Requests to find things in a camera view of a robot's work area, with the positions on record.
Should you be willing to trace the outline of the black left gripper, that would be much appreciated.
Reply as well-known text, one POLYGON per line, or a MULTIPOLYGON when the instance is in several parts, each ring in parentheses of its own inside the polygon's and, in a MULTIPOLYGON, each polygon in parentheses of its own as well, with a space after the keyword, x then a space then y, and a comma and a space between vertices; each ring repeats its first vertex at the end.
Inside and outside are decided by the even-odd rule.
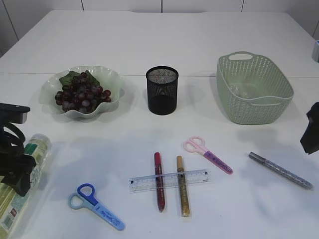
POLYGON ((30 189, 30 175, 36 166, 33 156, 24 153, 24 142, 24 134, 15 125, 0 125, 1 183, 12 187, 22 197, 30 189))

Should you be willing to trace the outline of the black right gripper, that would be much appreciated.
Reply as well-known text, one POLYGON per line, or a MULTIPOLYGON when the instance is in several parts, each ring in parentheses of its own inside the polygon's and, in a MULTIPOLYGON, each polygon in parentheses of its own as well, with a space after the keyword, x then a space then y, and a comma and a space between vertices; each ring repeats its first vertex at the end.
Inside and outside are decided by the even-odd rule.
POLYGON ((313 104, 306 115, 309 123, 300 143, 305 153, 312 154, 319 150, 319 103, 313 104))

